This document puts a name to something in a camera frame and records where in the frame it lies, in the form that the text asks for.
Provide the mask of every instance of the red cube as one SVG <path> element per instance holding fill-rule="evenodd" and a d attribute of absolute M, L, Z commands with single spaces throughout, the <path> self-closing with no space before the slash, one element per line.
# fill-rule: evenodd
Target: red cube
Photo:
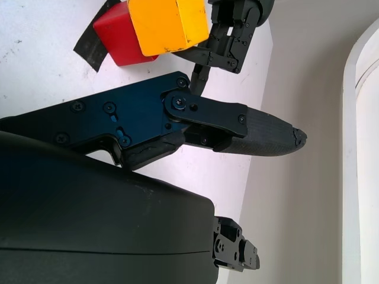
<path fill-rule="evenodd" d="M 94 30 L 118 66 L 154 61 L 142 54 L 127 2 L 114 5 L 94 22 Z"/>

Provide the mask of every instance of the white wall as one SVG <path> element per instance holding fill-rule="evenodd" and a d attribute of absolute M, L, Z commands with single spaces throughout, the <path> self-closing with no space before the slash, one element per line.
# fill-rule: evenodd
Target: white wall
<path fill-rule="evenodd" d="M 276 1 L 262 109 L 304 130 L 308 141 L 289 156 L 252 159 L 240 224 L 261 269 L 233 272 L 229 283 L 342 282 L 343 70 L 378 17 L 377 0 Z M 349 276 L 344 283 L 359 283 L 359 274 Z"/>
<path fill-rule="evenodd" d="M 362 284 L 379 279 L 379 69 L 356 100 Z"/>

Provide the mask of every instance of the screw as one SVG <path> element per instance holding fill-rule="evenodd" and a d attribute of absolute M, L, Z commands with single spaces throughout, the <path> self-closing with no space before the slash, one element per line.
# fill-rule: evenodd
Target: screw
<path fill-rule="evenodd" d="M 55 136 L 55 142 L 58 144 L 66 144 L 69 141 L 70 137 L 66 133 L 58 133 Z"/>
<path fill-rule="evenodd" d="M 185 88 L 185 87 L 187 87 L 187 80 L 186 79 L 184 79 L 184 78 L 179 78 L 177 81 L 176 81 L 176 84 L 178 84 L 178 86 L 180 87 L 180 88 Z"/>
<path fill-rule="evenodd" d="M 172 105 L 174 106 L 174 108 L 176 108 L 180 111 L 185 109 L 185 98 L 182 98 L 180 96 L 173 97 L 172 98 Z"/>
<path fill-rule="evenodd" d="M 241 123 L 241 124 L 245 124 L 245 122 L 246 122 L 246 118 L 245 118 L 245 116 L 244 116 L 243 114 L 241 114 L 241 115 L 238 117 L 238 121 L 239 121 L 239 123 Z"/>
<path fill-rule="evenodd" d="M 222 250 L 223 242 L 221 240 L 217 240 L 216 242 L 216 252 L 219 253 Z"/>
<path fill-rule="evenodd" d="M 84 111 L 85 109 L 85 105 L 83 102 L 81 101 L 75 101 L 72 103 L 71 105 L 71 109 L 74 111 L 74 112 L 81 112 L 81 111 Z"/>
<path fill-rule="evenodd" d="M 116 105 L 112 102 L 107 102 L 104 104 L 103 109 L 106 113 L 112 114 L 116 111 Z"/>
<path fill-rule="evenodd" d="M 121 136 L 118 139 L 118 143 L 121 147 L 128 147 L 130 145 L 130 138 L 127 136 Z"/>

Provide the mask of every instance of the white surface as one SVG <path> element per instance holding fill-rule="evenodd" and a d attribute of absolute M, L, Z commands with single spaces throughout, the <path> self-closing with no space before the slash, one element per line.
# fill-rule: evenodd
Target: white surface
<path fill-rule="evenodd" d="M 378 60 L 377 51 L 379 20 L 373 23 L 355 43 L 346 63 L 343 74 L 343 283 L 375 283 L 372 273 L 373 260 L 377 257 L 375 247 L 369 247 L 372 218 L 366 215 L 367 207 L 372 203 L 370 198 L 375 198 L 374 192 L 364 184 L 364 177 L 369 173 L 364 171 L 365 151 L 358 155 L 357 141 L 361 147 L 367 147 L 361 135 L 367 135 L 364 125 L 370 115 L 370 109 L 363 111 L 361 105 L 357 107 L 358 88 L 362 90 L 365 80 L 369 77 L 367 70 Z"/>
<path fill-rule="evenodd" d="M 0 1 L 0 118 L 180 70 L 174 55 L 117 67 L 108 55 L 96 73 L 74 51 L 103 0 Z M 240 75 L 214 69 L 204 96 L 259 109 L 272 50 L 269 24 L 257 29 Z M 216 214 L 239 220 L 250 157 L 182 147 L 139 172 L 210 198 Z M 219 283 L 226 283 L 222 270 Z"/>
<path fill-rule="evenodd" d="M 367 78 L 356 100 L 359 225 L 362 283 L 379 280 L 379 69 Z"/>
<path fill-rule="evenodd" d="M 342 275 L 344 284 L 359 283 L 358 207 L 342 196 L 341 85 L 351 48 L 378 17 L 377 0 L 275 1 L 262 110 L 308 140 L 294 154 L 252 159 L 240 225 L 258 248 L 261 269 L 231 272 L 230 284 L 342 283 Z M 350 170 L 354 181 L 356 168 Z M 346 212 L 351 218 L 342 219 Z"/>

